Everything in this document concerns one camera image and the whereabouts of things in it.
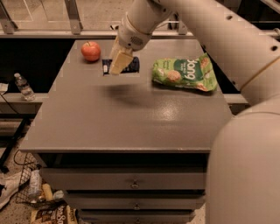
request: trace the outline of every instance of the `plastic bottle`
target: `plastic bottle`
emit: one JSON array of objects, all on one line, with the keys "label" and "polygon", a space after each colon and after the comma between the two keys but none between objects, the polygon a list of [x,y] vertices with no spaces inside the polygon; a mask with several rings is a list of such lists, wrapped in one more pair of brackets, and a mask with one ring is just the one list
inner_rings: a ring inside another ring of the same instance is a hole
[{"label": "plastic bottle", "polygon": [[20,75],[20,73],[15,73],[14,76],[16,79],[15,83],[19,91],[22,93],[24,99],[28,102],[35,100],[35,94],[30,85],[28,84],[26,78]]},{"label": "plastic bottle", "polygon": [[39,174],[39,170],[31,172],[28,197],[31,203],[37,203],[39,201],[39,196],[42,193],[42,178]]}]

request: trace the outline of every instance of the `gray table surface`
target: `gray table surface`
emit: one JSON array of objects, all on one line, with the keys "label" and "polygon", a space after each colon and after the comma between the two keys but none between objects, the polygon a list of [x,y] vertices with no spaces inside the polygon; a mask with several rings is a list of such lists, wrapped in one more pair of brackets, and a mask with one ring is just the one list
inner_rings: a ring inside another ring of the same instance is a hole
[{"label": "gray table surface", "polygon": [[[95,41],[107,59],[113,40]],[[196,59],[203,53],[199,42],[151,40],[135,53],[140,73],[109,77],[102,74],[101,59],[83,59],[85,42],[74,43],[21,151],[210,151],[231,117],[222,92],[172,89],[151,81],[154,60]]]}]

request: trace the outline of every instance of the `red apple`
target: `red apple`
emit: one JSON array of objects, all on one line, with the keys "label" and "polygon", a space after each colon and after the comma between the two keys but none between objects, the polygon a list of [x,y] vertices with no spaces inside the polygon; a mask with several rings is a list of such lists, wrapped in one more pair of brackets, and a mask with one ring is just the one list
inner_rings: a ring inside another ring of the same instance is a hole
[{"label": "red apple", "polygon": [[80,50],[84,58],[88,61],[98,60],[102,52],[100,46],[94,41],[88,41],[83,44]]}]

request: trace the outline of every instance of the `drawer knob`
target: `drawer knob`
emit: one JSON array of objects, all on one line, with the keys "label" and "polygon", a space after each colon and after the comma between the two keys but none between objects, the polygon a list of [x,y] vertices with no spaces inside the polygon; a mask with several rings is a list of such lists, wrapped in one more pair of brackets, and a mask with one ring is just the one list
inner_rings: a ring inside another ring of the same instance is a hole
[{"label": "drawer knob", "polygon": [[130,186],[132,189],[138,189],[139,185],[136,180],[134,180],[133,184]]},{"label": "drawer knob", "polygon": [[140,206],[138,204],[135,204],[134,210],[136,210],[136,211],[140,210]]}]

